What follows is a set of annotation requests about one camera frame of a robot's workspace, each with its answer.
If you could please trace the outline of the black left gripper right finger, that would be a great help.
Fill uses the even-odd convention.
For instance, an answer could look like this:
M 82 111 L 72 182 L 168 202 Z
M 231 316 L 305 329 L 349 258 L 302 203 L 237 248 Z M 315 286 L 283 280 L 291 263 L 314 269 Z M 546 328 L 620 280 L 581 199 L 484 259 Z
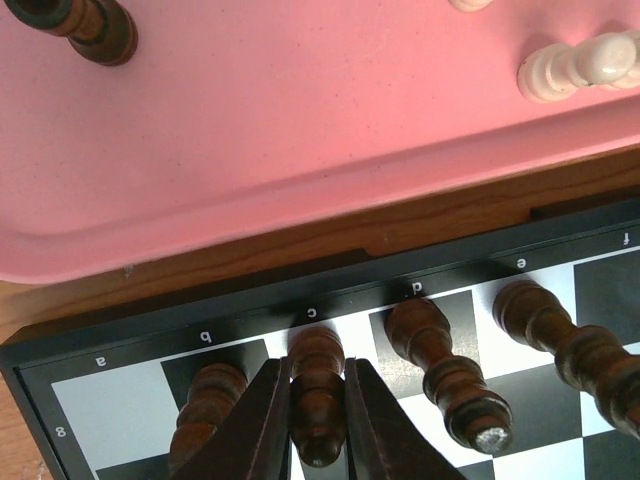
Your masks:
M 366 359 L 346 360 L 345 409 L 350 479 L 464 477 L 420 434 Z

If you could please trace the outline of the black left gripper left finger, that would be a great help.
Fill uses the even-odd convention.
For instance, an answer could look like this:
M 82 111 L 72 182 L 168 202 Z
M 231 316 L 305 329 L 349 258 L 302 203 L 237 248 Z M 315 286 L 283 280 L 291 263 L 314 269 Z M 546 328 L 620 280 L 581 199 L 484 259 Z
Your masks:
M 175 479 L 288 479 L 291 363 L 269 359 L 217 433 Z

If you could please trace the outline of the dark wooden chess knight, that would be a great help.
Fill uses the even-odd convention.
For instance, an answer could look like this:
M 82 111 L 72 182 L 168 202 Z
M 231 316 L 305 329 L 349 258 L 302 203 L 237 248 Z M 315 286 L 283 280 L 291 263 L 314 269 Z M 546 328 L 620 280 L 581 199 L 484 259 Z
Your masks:
M 244 373 L 224 363 L 208 365 L 196 374 L 176 420 L 168 454 L 170 477 L 216 433 L 247 386 Z

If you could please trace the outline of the dark wooden chess bishop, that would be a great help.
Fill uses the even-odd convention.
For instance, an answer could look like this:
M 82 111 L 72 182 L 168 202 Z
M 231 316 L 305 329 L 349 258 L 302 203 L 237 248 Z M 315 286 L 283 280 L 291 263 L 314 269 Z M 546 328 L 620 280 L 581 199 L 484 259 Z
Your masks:
M 309 328 L 292 338 L 288 359 L 291 439 L 304 464 L 327 467 L 338 459 L 347 434 L 341 342 L 329 328 Z

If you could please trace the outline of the dark wooden chess queen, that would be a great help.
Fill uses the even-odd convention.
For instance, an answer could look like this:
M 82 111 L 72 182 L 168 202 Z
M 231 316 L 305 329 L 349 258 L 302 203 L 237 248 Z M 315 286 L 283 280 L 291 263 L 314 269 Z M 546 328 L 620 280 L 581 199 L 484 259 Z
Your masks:
M 489 455 L 509 447 L 513 415 L 508 402 L 488 387 L 477 362 L 452 351 L 450 323 L 433 301 L 397 304 L 384 330 L 395 353 L 423 370 L 424 394 L 440 410 L 453 440 Z

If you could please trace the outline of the dark wooden chess king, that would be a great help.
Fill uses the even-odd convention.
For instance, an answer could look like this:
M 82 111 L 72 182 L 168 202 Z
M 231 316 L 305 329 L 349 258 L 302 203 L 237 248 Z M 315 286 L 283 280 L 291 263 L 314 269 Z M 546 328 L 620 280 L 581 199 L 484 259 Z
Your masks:
M 531 280 L 504 286 L 492 316 L 514 341 L 552 354 L 560 379 L 591 395 L 612 427 L 639 436 L 639 357 L 610 330 L 575 325 L 559 299 Z

